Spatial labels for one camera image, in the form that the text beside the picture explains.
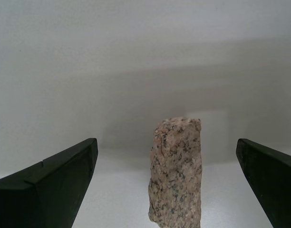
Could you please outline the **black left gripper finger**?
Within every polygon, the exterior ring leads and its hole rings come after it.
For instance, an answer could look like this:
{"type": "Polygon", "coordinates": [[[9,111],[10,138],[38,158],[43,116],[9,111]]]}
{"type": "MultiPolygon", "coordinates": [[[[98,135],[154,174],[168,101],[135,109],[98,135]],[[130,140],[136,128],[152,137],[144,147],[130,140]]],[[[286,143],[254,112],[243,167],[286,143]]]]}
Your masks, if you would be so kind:
{"type": "Polygon", "coordinates": [[[86,139],[0,179],[0,228],[70,228],[93,177],[97,140],[86,139]]]}
{"type": "Polygon", "coordinates": [[[240,167],[274,228],[291,228],[291,156],[239,139],[240,167]]]}

